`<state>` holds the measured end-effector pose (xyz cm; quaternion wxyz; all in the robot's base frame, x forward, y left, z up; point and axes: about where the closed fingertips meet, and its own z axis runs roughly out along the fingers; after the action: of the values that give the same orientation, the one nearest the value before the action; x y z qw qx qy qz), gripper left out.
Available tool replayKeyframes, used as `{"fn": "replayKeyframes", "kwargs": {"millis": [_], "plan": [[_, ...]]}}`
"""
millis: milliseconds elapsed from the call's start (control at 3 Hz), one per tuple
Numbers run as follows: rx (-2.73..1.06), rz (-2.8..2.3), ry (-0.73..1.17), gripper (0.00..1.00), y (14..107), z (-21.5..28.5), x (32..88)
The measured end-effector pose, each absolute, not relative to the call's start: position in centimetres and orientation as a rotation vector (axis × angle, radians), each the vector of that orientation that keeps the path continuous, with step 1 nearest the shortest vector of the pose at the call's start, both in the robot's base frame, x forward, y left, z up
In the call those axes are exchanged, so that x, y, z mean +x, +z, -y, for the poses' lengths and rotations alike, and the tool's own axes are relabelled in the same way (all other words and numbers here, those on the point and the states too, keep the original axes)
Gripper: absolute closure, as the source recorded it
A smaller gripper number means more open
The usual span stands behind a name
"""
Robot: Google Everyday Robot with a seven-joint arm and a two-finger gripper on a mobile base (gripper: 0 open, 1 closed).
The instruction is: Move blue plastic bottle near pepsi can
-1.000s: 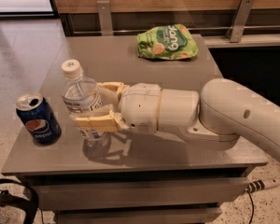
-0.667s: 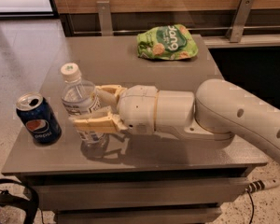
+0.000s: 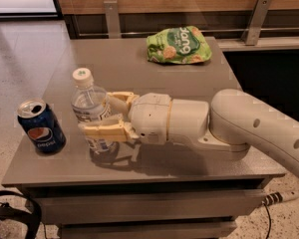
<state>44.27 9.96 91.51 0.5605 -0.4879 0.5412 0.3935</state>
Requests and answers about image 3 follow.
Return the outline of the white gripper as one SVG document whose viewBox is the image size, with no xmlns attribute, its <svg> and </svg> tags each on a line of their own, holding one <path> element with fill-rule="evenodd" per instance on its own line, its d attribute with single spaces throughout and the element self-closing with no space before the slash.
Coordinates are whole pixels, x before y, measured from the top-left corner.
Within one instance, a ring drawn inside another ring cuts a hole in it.
<svg viewBox="0 0 299 239">
<path fill-rule="evenodd" d="M 144 144 L 163 145 L 167 139 L 167 118 L 171 103 L 169 95 L 133 92 L 108 92 L 112 116 L 78 124 L 91 139 L 129 141 L 140 138 Z M 129 114 L 130 122 L 123 116 Z"/>
</svg>

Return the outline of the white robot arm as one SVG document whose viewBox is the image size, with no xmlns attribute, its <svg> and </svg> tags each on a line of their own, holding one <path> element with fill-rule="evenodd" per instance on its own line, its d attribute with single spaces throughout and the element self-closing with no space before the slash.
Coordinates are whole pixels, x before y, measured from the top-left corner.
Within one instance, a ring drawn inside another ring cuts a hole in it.
<svg viewBox="0 0 299 239">
<path fill-rule="evenodd" d="M 91 139 L 184 145 L 220 159 L 240 159 L 255 147 L 299 178 L 299 121 L 240 90 L 221 90 L 210 103 L 165 94 L 110 94 L 118 113 L 81 122 Z"/>
</svg>

